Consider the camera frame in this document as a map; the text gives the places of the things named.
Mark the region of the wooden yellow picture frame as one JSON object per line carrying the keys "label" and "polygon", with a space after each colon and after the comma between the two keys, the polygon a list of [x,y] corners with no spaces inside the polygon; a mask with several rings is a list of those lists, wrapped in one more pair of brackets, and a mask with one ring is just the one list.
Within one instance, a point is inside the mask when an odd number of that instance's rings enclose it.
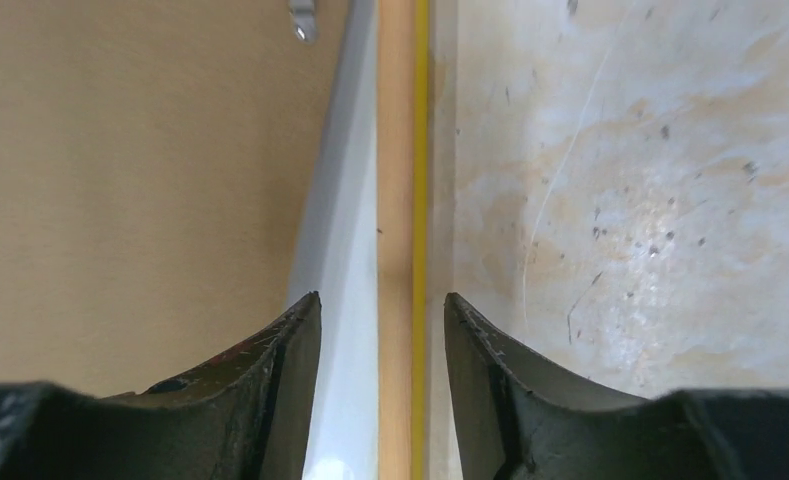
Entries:
{"label": "wooden yellow picture frame", "polygon": [[377,4],[381,479],[425,476],[429,6],[427,1]]}

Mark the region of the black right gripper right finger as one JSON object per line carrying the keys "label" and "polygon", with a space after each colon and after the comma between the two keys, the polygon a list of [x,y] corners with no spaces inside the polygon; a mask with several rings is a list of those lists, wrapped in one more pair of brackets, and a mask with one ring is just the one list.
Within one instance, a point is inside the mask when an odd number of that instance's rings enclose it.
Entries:
{"label": "black right gripper right finger", "polygon": [[456,293],[444,334],[467,479],[789,479],[789,390],[634,396],[533,351]]}

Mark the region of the building and sky photo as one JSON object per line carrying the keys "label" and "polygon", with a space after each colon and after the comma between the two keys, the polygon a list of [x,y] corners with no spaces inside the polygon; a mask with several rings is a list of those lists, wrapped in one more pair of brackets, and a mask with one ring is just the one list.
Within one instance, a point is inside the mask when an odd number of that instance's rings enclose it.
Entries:
{"label": "building and sky photo", "polygon": [[378,476],[376,21],[351,2],[289,282],[322,305],[306,479]]}

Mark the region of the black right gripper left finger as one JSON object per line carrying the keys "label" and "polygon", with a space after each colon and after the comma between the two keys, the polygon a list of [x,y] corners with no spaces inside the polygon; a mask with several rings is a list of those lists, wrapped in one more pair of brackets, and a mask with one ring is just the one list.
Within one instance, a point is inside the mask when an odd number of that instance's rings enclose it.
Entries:
{"label": "black right gripper left finger", "polygon": [[321,348],[310,292],[141,393],[0,383],[0,479],[299,479]]}

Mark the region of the brown backing board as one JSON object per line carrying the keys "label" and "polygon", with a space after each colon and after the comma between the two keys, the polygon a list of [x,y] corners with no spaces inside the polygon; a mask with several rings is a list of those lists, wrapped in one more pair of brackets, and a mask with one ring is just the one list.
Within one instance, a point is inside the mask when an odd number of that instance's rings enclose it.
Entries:
{"label": "brown backing board", "polygon": [[282,312],[348,8],[0,1],[0,382],[139,391]]}

